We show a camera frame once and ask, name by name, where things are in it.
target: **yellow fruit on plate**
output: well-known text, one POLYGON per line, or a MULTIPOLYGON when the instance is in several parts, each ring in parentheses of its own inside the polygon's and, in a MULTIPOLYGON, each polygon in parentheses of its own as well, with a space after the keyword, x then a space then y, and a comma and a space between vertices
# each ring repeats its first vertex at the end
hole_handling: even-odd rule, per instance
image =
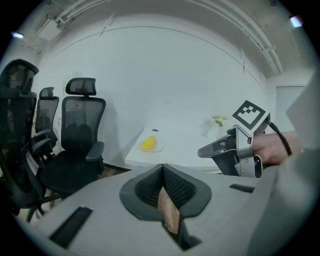
POLYGON ((144 150, 151 150, 155 145, 156 145, 156 137, 150 136, 149 138, 145 139, 142 142, 141 147, 144 150))

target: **black slot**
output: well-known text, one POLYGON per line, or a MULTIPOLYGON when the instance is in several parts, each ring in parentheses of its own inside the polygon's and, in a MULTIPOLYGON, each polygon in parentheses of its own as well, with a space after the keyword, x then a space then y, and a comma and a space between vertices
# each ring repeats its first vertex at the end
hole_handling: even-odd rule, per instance
POLYGON ((63 248, 67 248, 81 227, 85 224, 93 210, 87 207, 79 207, 74 213, 55 231, 50 239, 63 248))
POLYGON ((252 186, 245 186, 240 184, 232 184, 231 186, 229 186, 229 188, 246 192, 246 193, 252 193, 255 190, 255 188, 252 186))

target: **chair armrest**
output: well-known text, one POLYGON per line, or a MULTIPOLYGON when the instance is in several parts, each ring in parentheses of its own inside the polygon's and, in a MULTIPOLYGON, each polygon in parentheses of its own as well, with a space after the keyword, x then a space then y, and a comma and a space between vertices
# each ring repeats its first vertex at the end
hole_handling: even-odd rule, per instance
POLYGON ((50 132, 51 132, 50 129, 45 129, 45 130, 37 132, 33 137, 39 137, 39 136, 42 136, 42 135, 46 135, 46 134, 48 134, 50 132))
POLYGON ((45 138, 45 139, 37 142, 36 144, 34 144, 32 146, 32 152, 34 152, 34 153, 37 152, 38 150, 40 150, 42 147, 44 147, 45 145, 49 144, 50 142, 51 142, 50 138, 45 138))
POLYGON ((85 156, 87 162, 97 161, 105 149, 105 144, 101 141, 94 143, 88 154, 85 156))

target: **black mesh office chair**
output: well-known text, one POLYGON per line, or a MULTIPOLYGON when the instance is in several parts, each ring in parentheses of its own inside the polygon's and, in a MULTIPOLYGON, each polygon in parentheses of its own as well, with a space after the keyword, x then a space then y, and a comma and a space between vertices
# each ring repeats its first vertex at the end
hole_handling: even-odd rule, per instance
POLYGON ((103 171, 104 143, 97 141, 106 101, 96 95, 96 79, 73 78, 62 101, 61 146, 64 149, 40 175, 47 188, 69 196, 98 179, 103 171))
POLYGON ((59 104, 59 98, 54 96, 54 87, 46 87, 40 91, 39 100, 36 109, 35 119, 35 132, 36 134, 32 138, 32 145, 49 138, 50 146, 44 147, 39 151, 33 153, 37 155, 38 162, 41 164, 48 163, 52 160, 52 148, 56 145, 58 140, 57 136, 53 131, 54 118, 56 110, 59 104))
MULTIPOLYGON (((17 59, 10 62, 0 75, 0 178, 1 196, 5 194, 10 210, 18 214, 30 208, 27 221, 41 205, 61 196, 44 197, 46 188, 37 177, 38 168, 31 152, 31 130, 37 95, 30 92, 38 69, 31 63, 17 59)), ((47 138, 40 144, 49 143, 47 138)))

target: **human hand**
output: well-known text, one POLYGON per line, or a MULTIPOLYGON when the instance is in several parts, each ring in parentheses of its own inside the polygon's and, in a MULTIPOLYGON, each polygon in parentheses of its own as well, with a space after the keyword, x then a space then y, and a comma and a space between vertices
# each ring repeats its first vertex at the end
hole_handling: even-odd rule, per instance
MULTIPOLYGON (((302 147, 296 132, 288 131, 283 135, 290 145, 292 154, 297 154, 302 147)), ((276 133, 255 135, 252 151, 261 157, 262 164, 279 165, 288 157, 286 148, 276 133)))

